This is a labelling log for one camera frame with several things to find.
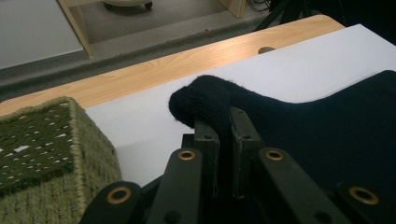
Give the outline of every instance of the wooden table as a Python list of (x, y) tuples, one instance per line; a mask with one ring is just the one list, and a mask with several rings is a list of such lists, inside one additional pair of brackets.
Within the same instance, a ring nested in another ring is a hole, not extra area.
[(294, 21), (10, 99), (0, 104), (0, 116), (64, 95), (73, 97), (84, 108), (99, 105), (178, 78), (246, 59), (257, 55), (262, 47), (279, 49), (343, 28), (340, 23), (322, 15)]

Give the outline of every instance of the white sheet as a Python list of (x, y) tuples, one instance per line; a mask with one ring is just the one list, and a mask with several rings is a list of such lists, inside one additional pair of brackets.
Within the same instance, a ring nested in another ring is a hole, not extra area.
[(167, 104), (170, 95), (209, 74), (287, 102), (329, 96), (383, 70), (396, 71), (396, 47), (361, 25), (166, 83), (93, 106), (87, 113), (116, 147), (122, 177), (146, 185), (163, 174), (183, 133)]

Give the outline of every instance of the green crocheted basket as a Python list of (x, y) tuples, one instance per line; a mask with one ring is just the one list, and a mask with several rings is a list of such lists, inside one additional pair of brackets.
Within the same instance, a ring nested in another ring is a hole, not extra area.
[(115, 148), (72, 98), (0, 118), (0, 223), (78, 223), (121, 180)]

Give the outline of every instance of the screw hole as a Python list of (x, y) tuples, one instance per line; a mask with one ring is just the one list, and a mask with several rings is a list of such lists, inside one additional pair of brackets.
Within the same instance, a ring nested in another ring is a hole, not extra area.
[(281, 161), (284, 159), (284, 156), (281, 152), (275, 150), (269, 150), (265, 152), (265, 157), (273, 161)]
[(379, 203), (379, 199), (374, 193), (362, 187), (351, 187), (349, 189), (349, 194), (352, 196), (352, 198), (361, 203), (366, 203), (370, 205), (375, 205)]
[(178, 157), (183, 161), (190, 161), (194, 159), (195, 153), (190, 150), (184, 150), (178, 153)]
[(117, 187), (107, 194), (107, 202), (111, 204), (124, 203), (131, 197), (131, 195), (132, 191), (127, 187)]

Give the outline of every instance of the knitted texture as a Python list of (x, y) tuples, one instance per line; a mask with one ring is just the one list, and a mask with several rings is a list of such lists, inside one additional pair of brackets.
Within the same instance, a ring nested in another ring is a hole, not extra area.
[(384, 71), (329, 97), (301, 104), (278, 101), (212, 76), (176, 91), (169, 109), (193, 127), (200, 116), (231, 158), (229, 107), (247, 112), (268, 147), (289, 154), (321, 187), (361, 184), (396, 202), (396, 73)]
[(114, 147), (61, 97), (0, 118), (0, 223), (78, 223), (121, 180)]

